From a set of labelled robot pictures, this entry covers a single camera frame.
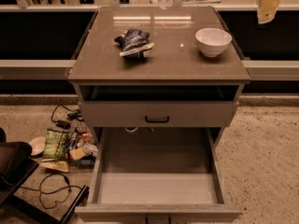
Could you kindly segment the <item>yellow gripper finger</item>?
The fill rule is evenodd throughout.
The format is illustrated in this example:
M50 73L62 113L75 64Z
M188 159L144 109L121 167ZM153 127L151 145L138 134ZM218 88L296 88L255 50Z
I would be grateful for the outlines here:
M281 0L257 0L257 19L259 24L272 21L278 10Z

